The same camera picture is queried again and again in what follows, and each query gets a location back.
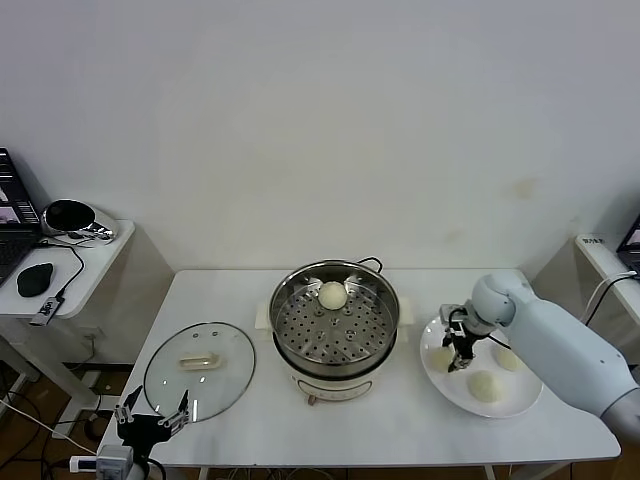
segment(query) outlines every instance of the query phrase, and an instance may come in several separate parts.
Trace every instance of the laptop keyboard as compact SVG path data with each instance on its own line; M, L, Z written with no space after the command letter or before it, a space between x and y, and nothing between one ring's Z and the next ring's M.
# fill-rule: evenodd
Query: laptop keyboard
M0 240L0 281L11 274L16 264L36 242L35 237Z

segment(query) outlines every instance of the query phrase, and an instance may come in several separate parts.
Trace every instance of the small white table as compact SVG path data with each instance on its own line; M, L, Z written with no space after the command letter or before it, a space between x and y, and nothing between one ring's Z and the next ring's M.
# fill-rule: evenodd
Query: small white table
M616 248L622 241L623 235L588 234L578 235L576 245L593 268L602 278L623 273L629 268L616 255ZM611 287L622 306L629 312L633 320L640 325L640 283L618 282Z
M78 314L120 254L133 234L135 226L128 220L118 220L118 224L120 231L113 242L95 248L82 246L75 248L84 260L85 268L67 287L64 294L65 302L60 306L52 322ZM17 276L25 268L41 263L54 265L49 289L36 297L21 297L17 289ZM95 384L99 372L87 372L82 381L79 380L60 362L55 352L55 345L49 345L32 335L33 329L47 327L33 327L28 322L46 298L55 295L79 268L80 262L68 248L36 249L29 253L0 287L0 335L20 355L71 396L71 401L60 417L61 422L75 420L80 410L96 408L99 398L90 387ZM115 396L103 396L101 408L113 409L116 401ZM64 423L56 427L56 432L67 434L71 427L73 427L72 423Z
M388 467L545 463L512 478L542 478L570 461L616 457L616 438L596 417L548 389L526 414L508 420L475 416L431 384L418 354L420 334L441 303L462 303L476 280L495 270L385 270L412 303L416 324L396 344L367 395L307 405L273 342L254 329L257 306L285 271L201 270L176 275L129 377L124 397L142 384L152 355L176 332L201 322L242 328L256 350L244 395L212 419L187 425L152 457L166 466ZM135 413L152 414L144 395ZM120 445L112 419L102 444Z

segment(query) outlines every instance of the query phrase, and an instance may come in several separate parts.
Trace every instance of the pot handle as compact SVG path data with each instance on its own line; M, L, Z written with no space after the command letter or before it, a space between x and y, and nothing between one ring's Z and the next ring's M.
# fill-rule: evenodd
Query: pot handle
M364 263L364 262L376 262L378 264L378 273L382 271L382 262L377 257L367 257L356 263Z

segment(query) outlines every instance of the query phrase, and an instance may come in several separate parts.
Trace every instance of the computer mouse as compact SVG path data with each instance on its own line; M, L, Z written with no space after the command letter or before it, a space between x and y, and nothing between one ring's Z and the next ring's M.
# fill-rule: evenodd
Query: computer mouse
M51 285L51 275L53 274L53 264L42 263L33 267L25 268L18 279L18 293L23 297L35 297L44 293Z

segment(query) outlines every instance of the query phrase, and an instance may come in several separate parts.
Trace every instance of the robotic arm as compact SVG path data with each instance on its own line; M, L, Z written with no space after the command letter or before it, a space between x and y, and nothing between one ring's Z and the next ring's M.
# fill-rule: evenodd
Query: robotic arm
M640 443L640 386L609 343L558 305L541 300L514 271L482 277L464 306L443 305L453 343L449 371L466 368L475 341L499 329L520 359L565 403Z

